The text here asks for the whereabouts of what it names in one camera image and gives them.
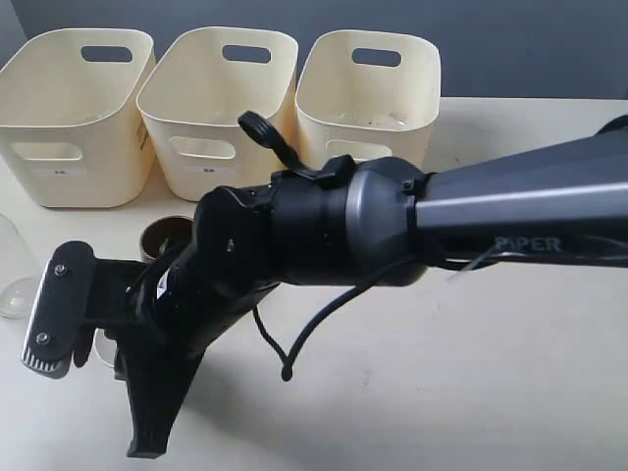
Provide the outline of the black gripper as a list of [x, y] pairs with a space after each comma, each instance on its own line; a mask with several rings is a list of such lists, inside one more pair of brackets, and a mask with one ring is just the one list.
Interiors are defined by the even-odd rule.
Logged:
[[276, 186], [219, 186], [198, 201], [190, 237], [153, 262], [126, 341], [132, 445], [166, 445], [206, 348], [279, 283]]

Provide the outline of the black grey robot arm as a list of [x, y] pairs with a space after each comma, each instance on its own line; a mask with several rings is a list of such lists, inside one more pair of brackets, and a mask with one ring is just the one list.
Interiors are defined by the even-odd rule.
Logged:
[[130, 457], [165, 453], [206, 348], [281, 284], [345, 287], [278, 350], [289, 381], [313, 331], [369, 288], [405, 287], [429, 268], [627, 264], [625, 117], [585, 138], [441, 173], [349, 155], [316, 170], [260, 115], [238, 124], [283, 169], [264, 185], [207, 192], [189, 236], [140, 281], [136, 309], [160, 337], [118, 353]]

